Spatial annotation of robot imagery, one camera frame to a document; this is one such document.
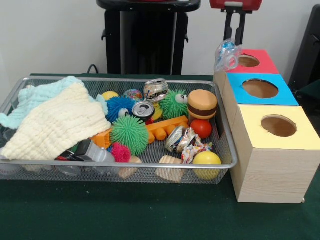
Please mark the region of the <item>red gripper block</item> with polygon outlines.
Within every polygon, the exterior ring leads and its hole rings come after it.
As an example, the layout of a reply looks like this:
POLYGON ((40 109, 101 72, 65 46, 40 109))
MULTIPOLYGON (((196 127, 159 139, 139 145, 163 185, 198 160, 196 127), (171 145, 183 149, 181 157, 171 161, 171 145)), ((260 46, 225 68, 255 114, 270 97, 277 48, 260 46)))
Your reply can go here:
MULTIPOLYGON (((238 8, 243 11, 258 11, 261 7, 262 0, 210 0, 211 8, 226 10, 227 8, 238 8)), ((246 22, 246 12, 239 13, 239 27, 236 30, 235 44, 242 45, 244 37, 244 29, 246 22)), ((224 28, 224 40, 232 38, 232 22, 233 12, 226 12, 225 28, 224 28)))

